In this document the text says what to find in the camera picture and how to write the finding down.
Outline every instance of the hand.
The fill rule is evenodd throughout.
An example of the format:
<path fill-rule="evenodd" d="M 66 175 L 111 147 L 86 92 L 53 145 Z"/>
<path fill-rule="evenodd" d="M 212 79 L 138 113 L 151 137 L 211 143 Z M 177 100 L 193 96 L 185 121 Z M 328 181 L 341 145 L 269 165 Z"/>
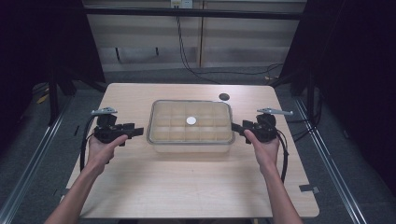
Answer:
<path fill-rule="evenodd" d="M 253 144 L 257 162 L 260 165 L 262 174 L 266 172 L 268 167 L 276 166 L 277 152 L 279 150 L 279 139 L 273 139 L 270 142 L 260 142 L 253 132 L 244 131 L 245 137 Z"/>
<path fill-rule="evenodd" d="M 95 136 L 90 138 L 90 153 L 88 156 L 87 166 L 93 165 L 97 168 L 98 175 L 105 170 L 105 165 L 114 158 L 114 148 L 121 145 L 128 139 L 128 135 L 122 135 L 113 142 L 105 144 L 99 141 Z"/>

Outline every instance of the silver bracket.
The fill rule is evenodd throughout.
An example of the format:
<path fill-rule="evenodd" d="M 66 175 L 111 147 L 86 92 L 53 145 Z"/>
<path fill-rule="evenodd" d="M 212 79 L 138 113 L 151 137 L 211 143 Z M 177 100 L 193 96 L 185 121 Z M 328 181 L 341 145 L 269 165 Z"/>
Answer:
<path fill-rule="evenodd" d="M 263 109 L 258 109 L 257 112 L 261 112 L 261 113 L 264 113 L 264 114 L 293 115 L 293 111 L 288 112 L 288 111 L 273 109 L 273 108 L 270 108 L 270 107 L 263 108 Z"/>
<path fill-rule="evenodd" d="M 117 110 L 112 107 L 105 107 L 103 109 L 93 110 L 91 115 L 104 115 L 104 114 L 116 114 Z"/>

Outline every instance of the transparent box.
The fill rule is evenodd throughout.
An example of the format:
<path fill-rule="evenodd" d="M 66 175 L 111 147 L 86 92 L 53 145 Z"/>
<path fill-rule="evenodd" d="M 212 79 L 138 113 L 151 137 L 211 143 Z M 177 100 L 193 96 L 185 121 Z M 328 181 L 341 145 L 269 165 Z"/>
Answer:
<path fill-rule="evenodd" d="M 232 122 L 224 102 L 159 100 L 151 108 L 148 142 L 158 152 L 227 152 Z"/>

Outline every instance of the forearm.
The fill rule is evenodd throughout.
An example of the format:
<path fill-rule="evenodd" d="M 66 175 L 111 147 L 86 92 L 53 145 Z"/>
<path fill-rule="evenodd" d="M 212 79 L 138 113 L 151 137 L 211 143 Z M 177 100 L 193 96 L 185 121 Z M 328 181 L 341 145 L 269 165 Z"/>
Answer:
<path fill-rule="evenodd" d="M 303 223 L 286 192 L 276 167 L 267 167 L 262 174 L 267 185 L 275 224 Z"/>
<path fill-rule="evenodd" d="M 78 223 L 82 207 L 87 200 L 98 174 L 94 167 L 87 165 L 58 207 L 46 221 L 48 223 Z"/>

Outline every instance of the wooden table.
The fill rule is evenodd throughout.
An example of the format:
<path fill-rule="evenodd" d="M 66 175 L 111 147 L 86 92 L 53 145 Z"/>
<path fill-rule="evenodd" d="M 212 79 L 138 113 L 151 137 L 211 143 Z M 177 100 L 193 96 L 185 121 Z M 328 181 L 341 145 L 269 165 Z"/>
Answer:
<path fill-rule="evenodd" d="M 218 101 L 228 93 L 233 122 L 255 120 L 258 108 L 279 108 L 273 88 L 237 85 L 111 84 L 100 108 L 112 106 L 117 123 L 144 127 L 117 147 L 115 158 L 96 180 L 81 217 L 106 218 L 232 218 L 271 217 L 264 178 L 252 145 L 235 135 L 227 153 L 158 153 L 147 141 L 150 111 L 156 100 Z M 301 217 L 318 215 L 312 191 L 301 192 L 308 180 L 283 116 L 276 127 L 289 143 L 289 169 L 285 186 Z M 278 170 L 283 156 L 279 150 Z M 79 174 L 78 162 L 67 187 Z"/>

